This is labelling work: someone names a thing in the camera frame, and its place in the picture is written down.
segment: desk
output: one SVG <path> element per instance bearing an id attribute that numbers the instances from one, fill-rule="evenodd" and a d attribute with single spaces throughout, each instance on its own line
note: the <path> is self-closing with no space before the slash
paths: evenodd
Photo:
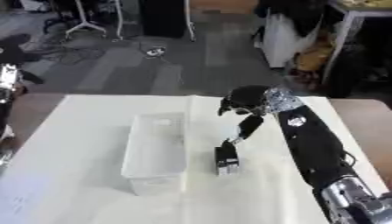
<path id="1" fill-rule="evenodd" d="M 392 7 L 378 7 L 378 6 L 355 6 L 348 5 L 341 2 L 340 0 L 330 0 L 329 5 L 331 5 L 337 11 L 340 11 L 345 16 L 342 21 L 340 30 L 335 39 L 335 49 L 328 60 L 325 71 L 323 75 L 322 84 L 326 84 L 328 81 L 330 72 L 333 68 L 335 60 L 338 58 L 340 51 L 342 50 L 348 32 L 350 31 L 351 25 L 355 18 L 390 18 L 392 17 Z"/>
<path id="2" fill-rule="evenodd" d="M 355 169 L 375 194 L 386 192 L 328 100 L 303 100 L 358 158 Z M 69 95 L 25 143 L 0 184 L 18 177 L 42 180 L 44 190 L 23 213 L 29 224 L 326 224 L 270 115 L 240 146 L 244 171 L 214 175 L 213 148 L 242 119 L 218 117 L 219 104 L 219 98 L 198 96 Z M 137 197 L 120 176 L 125 144 L 132 117 L 157 112 L 187 113 L 186 192 Z"/>

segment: black robotic arm segment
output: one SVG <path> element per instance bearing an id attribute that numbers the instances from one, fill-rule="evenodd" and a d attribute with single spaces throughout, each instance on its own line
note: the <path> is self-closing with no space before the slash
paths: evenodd
<path id="1" fill-rule="evenodd" d="M 354 175 L 341 141 L 309 107 L 280 112 L 276 119 L 306 183 L 321 189 L 342 176 Z"/>

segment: gray carpet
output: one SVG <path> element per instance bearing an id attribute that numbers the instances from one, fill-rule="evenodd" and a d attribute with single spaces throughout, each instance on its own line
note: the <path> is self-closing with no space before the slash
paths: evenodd
<path id="1" fill-rule="evenodd" d="M 13 13 L 0 16 L 1 37 L 17 33 L 31 35 L 26 50 L 41 47 L 48 39 L 62 34 L 61 25 L 49 35 L 42 34 L 48 14 Z M 250 34 L 258 19 L 251 15 L 198 13 L 193 15 L 197 41 L 186 34 L 182 39 L 137 37 L 140 27 L 126 25 L 127 40 L 113 42 L 98 32 L 75 33 L 67 46 L 87 48 L 84 52 L 100 58 L 84 59 L 71 65 L 76 56 L 70 52 L 60 62 L 42 59 L 24 69 L 46 79 L 46 84 L 31 87 L 35 93 L 92 95 L 225 95 L 232 88 L 258 84 L 275 86 L 282 79 L 270 71 L 263 56 L 253 46 Z M 143 50 L 165 46 L 163 59 L 146 59 Z"/>

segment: clear plastic container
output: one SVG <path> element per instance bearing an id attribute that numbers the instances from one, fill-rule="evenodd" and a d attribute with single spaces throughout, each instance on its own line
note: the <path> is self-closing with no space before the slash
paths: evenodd
<path id="1" fill-rule="evenodd" d="M 137 115 L 122 175 L 136 195 L 181 192 L 186 169 L 183 113 Z"/>

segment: clutter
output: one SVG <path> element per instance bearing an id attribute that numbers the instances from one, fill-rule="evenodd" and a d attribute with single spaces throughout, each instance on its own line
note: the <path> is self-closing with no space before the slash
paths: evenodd
<path id="1" fill-rule="evenodd" d="M 310 48 L 301 52 L 294 59 L 294 68 L 290 70 L 290 75 L 308 90 L 316 90 L 320 83 L 321 67 L 329 59 L 333 52 L 333 42 L 329 35 L 320 31 L 318 39 Z"/>

